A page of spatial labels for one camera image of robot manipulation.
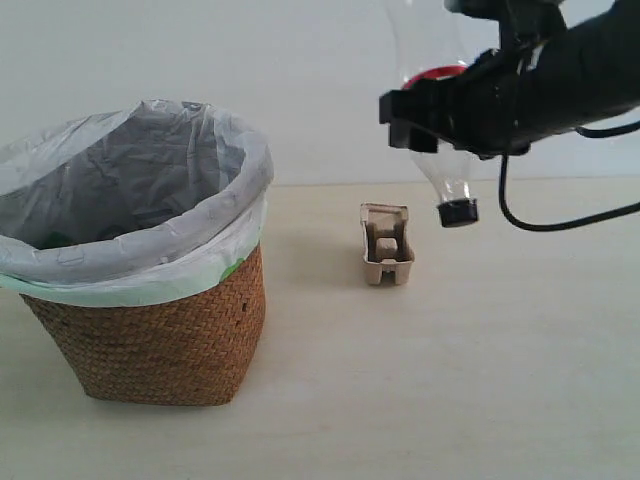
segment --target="bottle cap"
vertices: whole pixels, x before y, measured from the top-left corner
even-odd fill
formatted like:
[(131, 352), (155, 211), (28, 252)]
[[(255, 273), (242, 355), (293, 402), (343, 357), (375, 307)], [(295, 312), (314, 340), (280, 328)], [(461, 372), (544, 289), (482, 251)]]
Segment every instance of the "bottle cap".
[(438, 212), (444, 228), (465, 227), (479, 220), (478, 201), (475, 198), (443, 203), (438, 206)]

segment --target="white wall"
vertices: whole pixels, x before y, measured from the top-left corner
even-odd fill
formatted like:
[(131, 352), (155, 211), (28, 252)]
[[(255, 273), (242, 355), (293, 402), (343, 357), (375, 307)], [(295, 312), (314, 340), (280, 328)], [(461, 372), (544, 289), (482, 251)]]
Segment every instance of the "white wall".
[[(566, 11), (575, 22), (611, 3), (570, 0)], [(458, 23), (469, 54), (495, 43), (492, 24)], [(436, 26), (425, 19), (425, 28)], [(0, 3), (0, 143), (162, 97), (243, 115), (269, 135), (279, 183), (419, 180), (377, 125), (377, 98), (394, 86), (393, 39), (378, 0)], [(639, 142), (554, 139), (514, 162), (514, 173), (640, 173)], [(476, 162), (476, 176), (495, 166)]]

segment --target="wicker basket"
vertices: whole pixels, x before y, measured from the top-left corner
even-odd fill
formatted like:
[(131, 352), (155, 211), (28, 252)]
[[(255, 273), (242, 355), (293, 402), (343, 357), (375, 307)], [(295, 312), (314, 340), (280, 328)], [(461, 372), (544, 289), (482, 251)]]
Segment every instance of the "wicker basket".
[(217, 287), (163, 305), (85, 308), (23, 299), (87, 395), (155, 405), (230, 402), (265, 317), (259, 247)]

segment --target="black cable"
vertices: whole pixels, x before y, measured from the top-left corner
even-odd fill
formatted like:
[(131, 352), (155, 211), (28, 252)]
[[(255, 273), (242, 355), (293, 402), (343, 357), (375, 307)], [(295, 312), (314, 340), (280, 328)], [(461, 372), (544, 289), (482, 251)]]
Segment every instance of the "black cable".
[(547, 224), (547, 225), (537, 225), (533, 223), (524, 222), (518, 219), (507, 205), (507, 177), (509, 171), (509, 152), (511, 151), (511, 144), (513, 142), (513, 134), (515, 131), (515, 127), (517, 126), (517, 105), (518, 105), (518, 93), (520, 90), (520, 84), (522, 83), (522, 70), (524, 65), (528, 64), (531, 57), (529, 54), (528, 57), (523, 58), (520, 63), (517, 71), (518, 81), (516, 82), (516, 87), (513, 94), (512, 99), (512, 115), (510, 124), (508, 126), (508, 135), (507, 142), (505, 146), (504, 153), (502, 154), (502, 162), (500, 165), (500, 182), (498, 187), (498, 202), (500, 204), (500, 210), (504, 217), (517, 228), (522, 230), (526, 230), (529, 232), (562, 232), (566, 230), (572, 230), (575, 228), (585, 227), (587, 225), (593, 225), (594, 223), (600, 223), (607, 220), (613, 220), (614, 218), (624, 217), (626, 215), (631, 215), (633, 213), (640, 212), (640, 203), (634, 203), (632, 205), (628, 205), (626, 207), (617, 208), (615, 210), (609, 210), (607, 212), (598, 213), (595, 215), (590, 215), (588, 217), (578, 218), (576, 220), (571, 220), (568, 222)]
[(640, 121), (621, 125), (619, 127), (605, 128), (603, 130), (592, 130), (590, 128), (578, 127), (575, 129), (578, 135), (585, 138), (603, 139), (611, 137), (619, 137), (640, 130)]

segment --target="beige table surface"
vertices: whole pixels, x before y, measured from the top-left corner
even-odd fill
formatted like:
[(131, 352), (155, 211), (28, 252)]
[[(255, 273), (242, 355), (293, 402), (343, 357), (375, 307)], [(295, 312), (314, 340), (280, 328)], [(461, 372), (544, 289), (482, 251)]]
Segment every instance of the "beige table surface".
[[(637, 479), (640, 218), (530, 234), (478, 186), (482, 222), (439, 228), (430, 187), (274, 188), (268, 319), (236, 400), (85, 397), (0, 291), (0, 480)], [(640, 197), (640, 179), (526, 181), (537, 220)], [(401, 288), (363, 282), (359, 205), (410, 208)]]

